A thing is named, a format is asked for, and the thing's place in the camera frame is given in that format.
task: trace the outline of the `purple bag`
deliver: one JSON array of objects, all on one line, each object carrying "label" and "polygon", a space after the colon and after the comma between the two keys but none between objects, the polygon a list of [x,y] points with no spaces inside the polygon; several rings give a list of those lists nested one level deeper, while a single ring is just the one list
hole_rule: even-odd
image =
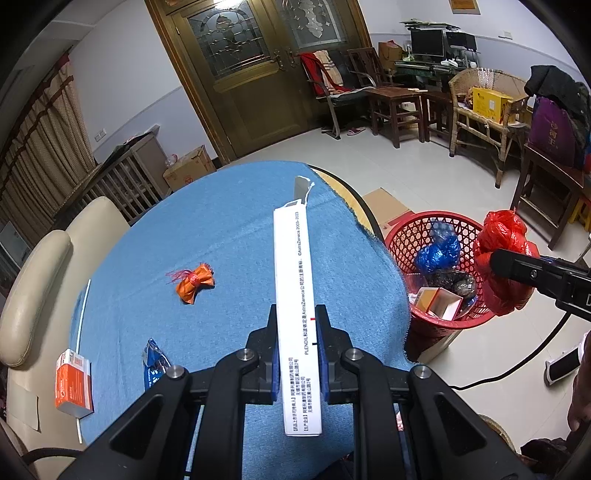
[{"label": "purple bag", "polygon": [[574,167],[575,140],[569,115],[549,98],[535,100],[529,141],[550,160]]}]

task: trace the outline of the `yellow box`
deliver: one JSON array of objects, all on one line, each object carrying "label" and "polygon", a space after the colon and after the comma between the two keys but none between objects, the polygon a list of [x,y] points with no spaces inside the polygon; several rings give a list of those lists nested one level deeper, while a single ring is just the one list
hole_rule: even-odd
[{"label": "yellow box", "polygon": [[[498,124],[503,123],[505,106],[513,97],[506,93],[489,90],[487,88],[474,88],[474,112],[488,118]],[[515,115],[509,117],[509,123],[515,122]]]}]

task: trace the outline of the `striped towel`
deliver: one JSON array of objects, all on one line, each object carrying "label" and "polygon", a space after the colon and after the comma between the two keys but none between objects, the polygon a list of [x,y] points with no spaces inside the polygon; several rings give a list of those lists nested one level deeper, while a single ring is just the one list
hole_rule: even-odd
[{"label": "striped towel", "polygon": [[[322,71],[322,79],[329,93],[331,95],[334,93],[342,93],[333,86],[333,84],[343,86],[343,77],[340,75],[339,69],[335,66],[335,63],[330,59],[328,51],[315,51],[314,56],[322,62],[322,66],[324,67],[324,70]],[[325,71],[330,75],[330,80],[332,80],[332,82],[326,77]]]}]

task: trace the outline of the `black cable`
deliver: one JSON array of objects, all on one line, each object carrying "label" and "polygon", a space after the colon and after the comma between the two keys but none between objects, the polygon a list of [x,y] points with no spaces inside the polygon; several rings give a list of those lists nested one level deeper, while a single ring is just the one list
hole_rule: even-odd
[{"label": "black cable", "polygon": [[521,362],[519,362],[516,366],[514,366],[514,367],[510,368],[509,370],[507,370],[504,374],[498,375],[497,377],[485,378],[484,380],[479,380],[478,382],[471,383],[470,385],[466,385],[465,387],[452,387],[452,386],[450,386],[450,388],[453,388],[454,390],[458,390],[458,391],[468,390],[468,388],[477,387],[478,385],[482,385],[482,384],[485,384],[485,383],[492,383],[492,382],[496,382],[498,380],[503,380],[505,377],[508,377],[513,372],[519,370],[527,362],[529,362],[534,357],[536,357],[544,348],[546,348],[546,346],[552,341],[552,339],[558,334],[558,332],[560,331],[560,329],[564,326],[564,324],[569,319],[569,317],[570,317],[570,313],[569,312],[566,312],[563,315],[562,319],[558,322],[558,325],[556,325],[556,327],[554,327],[554,330],[552,330],[552,332],[550,332],[550,334],[546,337],[546,340],[544,340],[540,344],[540,346],[538,348],[536,348],[533,352],[531,352]]},{"label": "black cable", "polygon": [[56,448],[56,447],[44,447],[36,448],[25,453],[21,459],[27,465],[31,465],[33,462],[47,457],[74,457],[76,458],[82,453],[81,450],[73,450],[70,448]]}]

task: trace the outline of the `cardboard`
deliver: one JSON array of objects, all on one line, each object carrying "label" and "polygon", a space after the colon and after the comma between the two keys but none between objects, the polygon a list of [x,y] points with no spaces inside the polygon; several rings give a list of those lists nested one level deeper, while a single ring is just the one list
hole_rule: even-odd
[{"label": "cardboard", "polygon": [[295,200],[273,212],[281,396],[288,436],[322,433],[316,304],[306,216],[306,199],[313,185],[305,177],[296,177]]},{"label": "cardboard", "polygon": [[374,190],[362,198],[374,214],[384,239],[400,221],[413,215],[413,212],[405,204],[399,202],[384,189]]},{"label": "cardboard", "polygon": [[393,40],[378,43],[379,62],[385,70],[394,70],[394,62],[402,60],[404,51],[400,45],[396,45]]},{"label": "cardboard", "polygon": [[423,287],[417,293],[415,306],[441,320],[453,320],[460,310],[462,301],[462,297],[445,288]]},{"label": "cardboard", "polygon": [[[498,124],[503,123],[505,107],[509,101],[513,100],[513,97],[506,93],[479,87],[475,87],[473,92],[474,112]],[[509,123],[513,122],[515,122],[515,115],[509,117]]]},{"label": "cardboard", "polygon": [[56,362],[56,408],[77,419],[92,413],[90,361],[67,349]]},{"label": "cardboard", "polygon": [[185,185],[216,171],[205,146],[202,145],[178,160],[163,174],[164,180],[173,192]]}]

